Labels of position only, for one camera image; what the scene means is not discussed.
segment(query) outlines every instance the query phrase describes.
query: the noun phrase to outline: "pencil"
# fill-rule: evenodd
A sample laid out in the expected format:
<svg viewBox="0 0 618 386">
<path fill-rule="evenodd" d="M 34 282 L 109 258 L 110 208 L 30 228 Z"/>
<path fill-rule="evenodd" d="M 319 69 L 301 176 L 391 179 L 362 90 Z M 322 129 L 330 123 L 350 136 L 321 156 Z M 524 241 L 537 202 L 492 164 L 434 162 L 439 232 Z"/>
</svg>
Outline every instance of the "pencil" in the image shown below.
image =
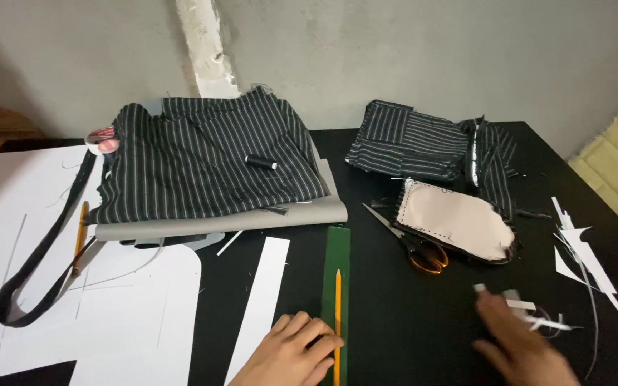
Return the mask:
<svg viewBox="0 0 618 386">
<path fill-rule="evenodd" d="M 77 277 L 79 274 L 78 271 L 78 253 L 82 250 L 83 244 L 85 243 L 85 234 L 87 228 L 85 224 L 82 222 L 82 219 L 85 217 L 85 214 L 90 210 L 90 204 L 85 201 L 82 203 L 80 207 L 80 223 L 78 224 L 78 238 L 75 240 L 75 254 L 73 255 L 73 269 L 71 270 L 71 277 Z"/>
<path fill-rule="evenodd" d="M 343 278 L 340 276 L 340 270 L 335 274 L 335 334 L 340 336 L 340 303 L 342 297 Z M 335 364 L 333 365 L 333 386 L 340 386 L 340 348 L 336 348 L 333 352 L 335 356 Z"/>
</svg>

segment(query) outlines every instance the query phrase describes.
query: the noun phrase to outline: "gray wall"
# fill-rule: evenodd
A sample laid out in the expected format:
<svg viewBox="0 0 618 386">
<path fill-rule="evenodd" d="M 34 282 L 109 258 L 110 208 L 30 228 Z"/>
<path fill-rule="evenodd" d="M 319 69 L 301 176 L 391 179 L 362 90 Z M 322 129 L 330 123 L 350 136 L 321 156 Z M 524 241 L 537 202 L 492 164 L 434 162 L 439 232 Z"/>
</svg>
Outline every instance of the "gray wall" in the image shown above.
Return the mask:
<svg viewBox="0 0 618 386">
<path fill-rule="evenodd" d="M 618 0 L 218 0 L 242 90 L 309 128 L 375 98 L 457 120 L 525 120 L 566 157 L 618 111 Z"/>
<path fill-rule="evenodd" d="M 127 103 L 188 96 L 188 68 L 173 0 L 0 1 L 0 106 L 49 135 L 83 137 Z"/>
</svg>

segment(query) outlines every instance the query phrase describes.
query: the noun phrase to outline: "striped fabric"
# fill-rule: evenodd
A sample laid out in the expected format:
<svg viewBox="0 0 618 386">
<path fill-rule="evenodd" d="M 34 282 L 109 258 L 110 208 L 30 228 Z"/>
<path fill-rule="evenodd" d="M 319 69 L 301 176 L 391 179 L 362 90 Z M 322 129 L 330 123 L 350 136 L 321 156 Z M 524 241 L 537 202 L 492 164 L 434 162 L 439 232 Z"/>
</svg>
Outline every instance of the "striped fabric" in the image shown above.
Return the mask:
<svg viewBox="0 0 618 386">
<path fill-rule="evenodd" d="M 225 216 L 328 195 L 309 132 L 261 86 L 234 99 L 164 98 L 150 116 L 129 104 L 113 123 L 120 147 L 98 188 L 92 224 Z M 276 170 L 248 166 L 256 154 Z"/>
<path fill-rule="evenodd" d="M 506 221 L 515 216 L 507 178 L 516 144 L 509 133 L 483 118 L 456 124 L 418 113 L 413 107 L 374 100 L 366 107 L 356 141 L 345 160 L 357 168 L 393 177 L 452 182 L 471 175 L 476 147 L 478 196 L 492 204 Z"/>
</svg>

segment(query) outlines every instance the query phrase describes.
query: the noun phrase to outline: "scissors blade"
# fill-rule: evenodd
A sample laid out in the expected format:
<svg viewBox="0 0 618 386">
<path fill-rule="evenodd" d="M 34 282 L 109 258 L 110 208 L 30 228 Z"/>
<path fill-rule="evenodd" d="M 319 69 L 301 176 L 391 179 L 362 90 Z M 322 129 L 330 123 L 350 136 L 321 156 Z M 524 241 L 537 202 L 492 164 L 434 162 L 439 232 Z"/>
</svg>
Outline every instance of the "scissors blade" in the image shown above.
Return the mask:
<svg viewBox="0 0 618 386">
<path fill-rule="evenodd" d="M 386 220 L 383 216 L 379 215 L 378 213 L 376 213 L 375 210 L 371 209 L 368 205 L 366 205 L 365 203 L 361 203 L 361 205 L 363 205 L 366 209 L 369 210 L 369 212 L 371 212 L 371 214 L 373 214 L 378 221 L 380 221 L 381 223 L 383 223 L 383 225 L 385 225 L 388 229 L 390 229 L 390 231 L 392 233 L 395 233 L 395 236 L 398 237 L 402 237 L 404 236 L 404 232 L 400 231 L 399 229 L 395 229 L 392 226 L 390 226 L 390 222 L 388 220 Z"/>
</svg>

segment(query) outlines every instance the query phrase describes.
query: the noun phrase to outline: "scissors handle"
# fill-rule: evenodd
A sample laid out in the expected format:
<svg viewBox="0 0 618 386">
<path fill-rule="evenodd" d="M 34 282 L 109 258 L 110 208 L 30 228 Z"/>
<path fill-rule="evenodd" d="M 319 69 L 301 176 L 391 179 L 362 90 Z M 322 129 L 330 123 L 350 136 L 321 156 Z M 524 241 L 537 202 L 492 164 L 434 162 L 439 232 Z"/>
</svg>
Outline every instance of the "scissors handle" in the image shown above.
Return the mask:
<svg viewBox="0 0 618 386">
<path fill-rule="evenodd" d="M 437 275 L 442 272 L 442 268 L 447 267 L 447 254 L 442 248 L 437 245 L 431 245 L 432 248 L 427 248 L 424 242 L 413 240 L 407 234 L 404 234 L 399 241 L 407 248 L 407 257 L 414 268 L 426 273 Z"/>
</svg>

